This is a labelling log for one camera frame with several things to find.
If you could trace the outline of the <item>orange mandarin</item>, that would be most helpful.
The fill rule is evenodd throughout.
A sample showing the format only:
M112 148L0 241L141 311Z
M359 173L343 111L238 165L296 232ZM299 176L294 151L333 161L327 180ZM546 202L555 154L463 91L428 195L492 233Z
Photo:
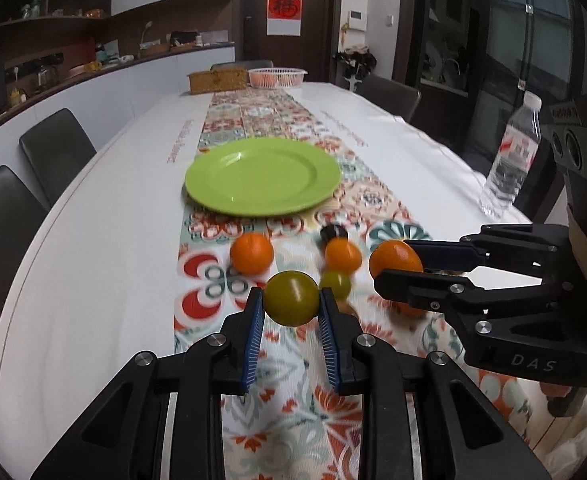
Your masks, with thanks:
M274 248L264 234L245 233L232 244L230 258L238 273L258 275L266 272L271 266Z
M423 263L415 250L404 240L385 240L371 252L368 270L372 278L376 278L385 270L421 273Z

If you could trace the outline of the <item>small green tomato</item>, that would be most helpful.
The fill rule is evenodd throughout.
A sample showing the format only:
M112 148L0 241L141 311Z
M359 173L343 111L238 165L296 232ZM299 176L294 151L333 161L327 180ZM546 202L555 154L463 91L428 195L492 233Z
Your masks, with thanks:
M319 289L329 288L336 300L347 299L351 292L351 278L338 271L325 270L318 283Z

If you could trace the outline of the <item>small orange tomato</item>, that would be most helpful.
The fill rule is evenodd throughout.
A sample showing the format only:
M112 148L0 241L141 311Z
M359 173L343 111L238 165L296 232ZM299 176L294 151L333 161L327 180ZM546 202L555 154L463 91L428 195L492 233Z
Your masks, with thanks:
M325 266L330 271L354 274L362 266L363 257L359 247L344 237L335 237L325 247Z

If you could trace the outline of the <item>dark purple fruit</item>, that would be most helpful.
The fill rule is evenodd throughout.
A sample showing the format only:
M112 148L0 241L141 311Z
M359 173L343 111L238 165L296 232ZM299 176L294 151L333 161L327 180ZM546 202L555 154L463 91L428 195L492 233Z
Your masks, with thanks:
M335 238L348 238L349 234L343 226L337 223L328 223L326 226L323 226L321 231L321 240L324 244L328 244L331 240Z

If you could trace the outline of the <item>clear water bottle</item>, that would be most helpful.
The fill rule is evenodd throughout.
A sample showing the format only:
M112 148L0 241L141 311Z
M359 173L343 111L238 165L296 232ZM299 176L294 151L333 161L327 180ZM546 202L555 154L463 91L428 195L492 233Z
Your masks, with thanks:
M522 106L508 119L479 197L479 206L488 217L501 218L519 195L541 142L541 108L542 99L526 91Z

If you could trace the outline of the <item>patterned table runner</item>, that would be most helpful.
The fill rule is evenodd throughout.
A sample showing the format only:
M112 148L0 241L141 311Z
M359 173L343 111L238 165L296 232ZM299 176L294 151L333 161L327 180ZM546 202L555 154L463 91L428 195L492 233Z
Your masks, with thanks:
M426 240L435 218L414 218L452 195L464 210L483 177L445 146L396 114L331 84L242 90L199 96L185 125L207 153L226 142L277 136L310 143L333 156L342 180L324 203L300 214L236 219L187 202L179 264L184 292L175 307L174 343L186 350L236 312L254 287L228 253L239 236L272 242L274 271L319 278L321 231L336 223L363 256L385 240ZM257 378L246 396L222 401L225 474L230 479L353 479L359 465L362 408L356 396L331 391L316 322L296 328L266 321Z

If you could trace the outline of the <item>dark chair right side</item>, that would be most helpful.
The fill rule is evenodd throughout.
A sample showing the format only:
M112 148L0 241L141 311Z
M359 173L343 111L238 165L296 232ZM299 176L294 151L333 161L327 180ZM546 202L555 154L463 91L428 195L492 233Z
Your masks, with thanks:
M357 85L355 93L405 122L411 121L421 99L418 89L375 74L366 76Z

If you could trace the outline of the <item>dark chair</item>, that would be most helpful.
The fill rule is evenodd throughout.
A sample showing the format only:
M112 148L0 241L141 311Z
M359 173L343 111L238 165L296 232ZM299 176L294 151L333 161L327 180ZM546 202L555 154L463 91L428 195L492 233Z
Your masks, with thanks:
M411 121L421 99L418 89L375 74L366 76L357 85L355 93L405 122Z
M46 209L16 174L0 167L0 317L10 286Z
M68 108L30 128L19 144L50 206L96 155L94 145Z

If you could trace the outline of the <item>green plate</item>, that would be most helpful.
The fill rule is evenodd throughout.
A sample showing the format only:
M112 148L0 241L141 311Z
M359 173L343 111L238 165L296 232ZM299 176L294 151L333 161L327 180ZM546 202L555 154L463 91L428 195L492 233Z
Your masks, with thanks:
M322 203L336 191L341 170L322 148L298 140L249 138L216 146L185 174L188 196L234 217L275 217Z

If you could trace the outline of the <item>dark chair near left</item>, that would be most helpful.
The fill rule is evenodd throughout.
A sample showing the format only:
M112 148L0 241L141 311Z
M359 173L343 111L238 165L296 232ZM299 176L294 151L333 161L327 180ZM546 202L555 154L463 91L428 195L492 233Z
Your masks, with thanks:
M10 286L46 209L16 174L0 167L0 317Z

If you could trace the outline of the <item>clear plastic fruit container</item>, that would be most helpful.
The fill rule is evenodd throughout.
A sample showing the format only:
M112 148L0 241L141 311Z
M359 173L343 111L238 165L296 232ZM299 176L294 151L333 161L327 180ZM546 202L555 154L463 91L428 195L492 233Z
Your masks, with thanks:
M249 84L254 89L274 90L300 87L306 70L288 67L264 67L248 70Z

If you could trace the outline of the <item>dark chair far end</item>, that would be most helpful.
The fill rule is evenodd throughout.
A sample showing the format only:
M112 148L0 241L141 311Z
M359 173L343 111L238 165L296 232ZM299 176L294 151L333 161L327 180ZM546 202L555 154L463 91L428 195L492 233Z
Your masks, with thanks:
M272 68L273 62L270 60L248 60L226 63L216 63L210 67L210 70L230 70L231 68L243 68L244 70L260 70L260 68Z

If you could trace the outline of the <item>woven wicker box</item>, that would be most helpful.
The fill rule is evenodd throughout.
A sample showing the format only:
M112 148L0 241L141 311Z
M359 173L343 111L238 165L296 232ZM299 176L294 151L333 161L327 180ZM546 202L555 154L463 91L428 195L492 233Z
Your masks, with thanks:
M203 70L188 75L191 94L243 90L247 87L248 70L241 67Z

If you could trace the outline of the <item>red door poster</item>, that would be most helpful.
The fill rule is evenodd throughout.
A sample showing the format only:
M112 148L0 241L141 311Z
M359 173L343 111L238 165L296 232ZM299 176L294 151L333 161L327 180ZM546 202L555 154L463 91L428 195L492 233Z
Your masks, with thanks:
M266 0L266 35L300 37L303 0Z

